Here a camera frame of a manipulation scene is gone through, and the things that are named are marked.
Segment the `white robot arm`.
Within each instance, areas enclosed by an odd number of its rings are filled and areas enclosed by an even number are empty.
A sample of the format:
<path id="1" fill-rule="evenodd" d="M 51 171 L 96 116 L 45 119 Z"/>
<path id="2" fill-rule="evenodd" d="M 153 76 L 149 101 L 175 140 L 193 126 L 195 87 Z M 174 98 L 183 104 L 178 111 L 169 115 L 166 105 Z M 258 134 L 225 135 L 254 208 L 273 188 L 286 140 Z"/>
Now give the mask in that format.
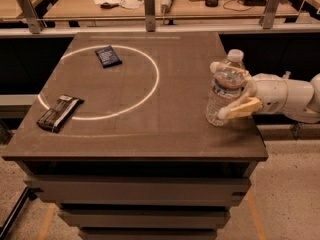
<path id="1" fill-rule="evenodd" d="M 319 121 L 319 75 L 310 82 L 213 62 L 207 118 L 216 125 L 257 114 L 283 114 L 303 123 Z"/>

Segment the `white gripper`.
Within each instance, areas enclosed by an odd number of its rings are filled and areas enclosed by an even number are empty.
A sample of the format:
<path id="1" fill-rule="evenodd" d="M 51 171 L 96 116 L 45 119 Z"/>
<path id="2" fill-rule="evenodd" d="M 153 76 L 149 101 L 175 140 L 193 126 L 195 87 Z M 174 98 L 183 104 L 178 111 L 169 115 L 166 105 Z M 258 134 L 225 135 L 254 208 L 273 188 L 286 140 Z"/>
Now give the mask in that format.
<path id="1" fill-rule="evenodd" d="M 210 71 L 214 79 L 223 84 L 243 84 L 249 72 L 241 67 L 222 62 L 212 62 Z M 252 80 L 255 84 L 255 97 L 242 96 L 240 99 L 221 108 L 218 118 L 227 120 L 257 114 L 276 114 L 283 109 L 288 96 L 288 87 L 284 78 L 271 74 L 257 74 Z"/>

